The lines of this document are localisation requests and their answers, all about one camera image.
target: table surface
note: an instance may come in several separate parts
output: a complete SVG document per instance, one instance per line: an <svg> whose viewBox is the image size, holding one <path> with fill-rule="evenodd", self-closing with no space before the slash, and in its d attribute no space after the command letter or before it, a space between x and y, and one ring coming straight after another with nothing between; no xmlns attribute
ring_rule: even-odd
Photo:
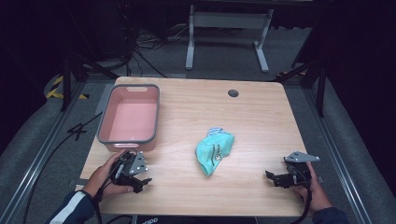
<svg viewBox="0 0 396 224"><path fill-rule="evenodd" d="M286 174L283 157L306 152L283 86L278 83L120 77L116 84L160 88L157 146L144 156L151 177L138 194L101 202L112 214L298 217L304 210L291 189L276 188L264 174ZM229 90L239 96L231 97ZM195 156L211 127L235 136L231 154L208 177ZM81 179L112 155L96 138Z"/></svg>

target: metal stand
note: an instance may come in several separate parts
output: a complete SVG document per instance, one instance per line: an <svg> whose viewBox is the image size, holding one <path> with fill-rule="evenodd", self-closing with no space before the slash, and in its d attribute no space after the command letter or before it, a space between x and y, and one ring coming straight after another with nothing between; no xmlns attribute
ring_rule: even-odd
<svg viewBox="0 0 396 224"><path fill-rule="evenodd" d="M242 29L261 29L260 41L255 41L254 46L260 67L264 73L269 71L267 61L265 61L262 46L268 33L273 10L268 10L267 14L242 14L242 13L219 13L219 12L195 12L195 7L190 7L190 40L187 48L186 69L191 70L194 58L194 27L223 27Z"/></svg>
<svg viewBox="0 0 396 224"><path fill-rule="evenodd" d="M305 70L307 72L304 78L300 81L300 85L303 89L311 89L315 81L319 78L317 92L317 110L319 115L323 117L323 99L327 76L326 63L313 61L311 63L300 65L289 71L288 73L280 73L280 76L276 77L274 80L270 80L270 82L281 83L291 77L302 73Z"/></svg>
<svg viewBox="0 0 396 224"><path fill-rule="evenodd" d="M69 53L64 59L64 103L62 105L61 111L65 111L72 100L71 74L73 74L77 82L85 82L88 79L88 74L83 67L84 63L106 75L107 77L112 79L119 77L98 63L91 62L90 60L76 53Z"/></svg>

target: black sleeve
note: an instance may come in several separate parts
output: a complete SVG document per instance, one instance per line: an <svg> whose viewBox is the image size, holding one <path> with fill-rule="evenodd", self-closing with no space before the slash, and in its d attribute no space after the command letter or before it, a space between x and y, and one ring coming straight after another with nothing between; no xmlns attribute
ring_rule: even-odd
<svg viewBox="0 0 396 224"><path fill-rule="evenodd" d="M335 207L325 208L317 211L312 217L315 224L348 224L345 212Z"/></svg>
<svg viewBox="0 0 396 224"><path fill-rule="evenodd" d="M93 214L94 208L91 195L80 190L67 194L62 205L46 223L84 223L93 217Z"/></svg>

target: metal frame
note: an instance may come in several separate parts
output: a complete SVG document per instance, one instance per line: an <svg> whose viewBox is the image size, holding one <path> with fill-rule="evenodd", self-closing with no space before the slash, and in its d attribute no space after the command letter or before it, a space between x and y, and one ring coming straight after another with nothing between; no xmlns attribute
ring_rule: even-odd
<svg viewBox="0 0 396 224"><path fill-rule="evenodd" d="M338 147L334 143L334 140L332 139L332 134L330 133L330 130L327 127L326 121L316 109L316 100L313 92L307 89L304 89L303 92L312 109L312 112L315 114L315 118L317 119L318 125L325 137L329 149L329 155L332 160L332 164L334 165L335 171L337 172L338 177L340 178L341 184L344 188L344 191L346 192L346 196L350 202L353 212L355 213L356 219L361 224L372 223L366 211L366 208L364 207L364 204L361 200L361 196L359 195L358 190L356 189L355 183L352 177L350 176L349 171L347 170L347 167L341 157Z"/></svg>
<svg viewBox="0 0 396 224"><path fill-rule="evenodd" d="M70 113L73 104L78 99L79 95L82 93L84 86L85 84L82 82L78 82L76 84L76 88L72 95L72 100L70 101L69 106L66 108L64 112L61 112L58 118L55 120L49 132L49 135L47 136L41 148L38 150L35 159L33 160L29 169L26 171L26 174L24 175L20 185L15 191L3 215L0 217L1 224L13 223L15 216L21 210L21 206L29 197L32 187L38 179L38 175L44 169L45 161L52 152L55 141L59 135L59 131L63 127L63 124L67 118L67 115Z"/></svg>
<svg viewBox="0 0 396 224"><path fill-rule="evenodd" d="M189 21L189 46L187 48L186 69L191 70L194 59L194 28L195 27L223 27L242 29L261 29L262 34L259 41L254 42L257 58L264 73L269 68L265 60L262 46L268 33L274 10L269 9L267 14L243 14L243 13L219 13L219 12L195 12L195 7L190 6Z"/></svg>

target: teal cloth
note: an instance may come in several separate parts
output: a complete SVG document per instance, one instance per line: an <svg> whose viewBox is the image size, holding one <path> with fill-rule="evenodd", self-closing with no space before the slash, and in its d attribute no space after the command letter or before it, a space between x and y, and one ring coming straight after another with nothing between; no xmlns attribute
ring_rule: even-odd
<svg viewBox="0 0 396 224"><path fill-rule="evenodd" d="M230 133L222 130L212 133L209 130L208 136L199 142L195 153L205 175L211 176L221 160L230 155L233 140L234 137Z"/></svg>

